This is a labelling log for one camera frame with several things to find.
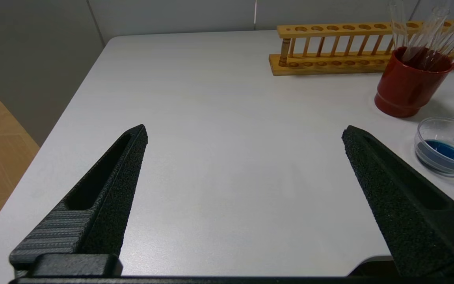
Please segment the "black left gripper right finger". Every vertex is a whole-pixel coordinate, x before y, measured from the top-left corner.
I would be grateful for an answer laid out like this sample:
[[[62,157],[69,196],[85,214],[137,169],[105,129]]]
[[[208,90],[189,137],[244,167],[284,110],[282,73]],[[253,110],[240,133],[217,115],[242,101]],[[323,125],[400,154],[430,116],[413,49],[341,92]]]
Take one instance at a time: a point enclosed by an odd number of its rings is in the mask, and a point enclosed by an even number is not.
[[[346,156],[402,277],[454,277],[454,200],[352,125]]]

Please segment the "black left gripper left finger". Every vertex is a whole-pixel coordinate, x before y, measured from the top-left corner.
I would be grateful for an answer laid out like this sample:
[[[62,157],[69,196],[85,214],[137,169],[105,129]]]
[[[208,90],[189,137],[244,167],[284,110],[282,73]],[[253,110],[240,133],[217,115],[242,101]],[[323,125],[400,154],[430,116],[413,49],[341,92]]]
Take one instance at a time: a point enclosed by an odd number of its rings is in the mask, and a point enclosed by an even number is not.
[[[144,125],[125,131],[10,253],[13,268],[51,253],[119,255],[147,143]]]

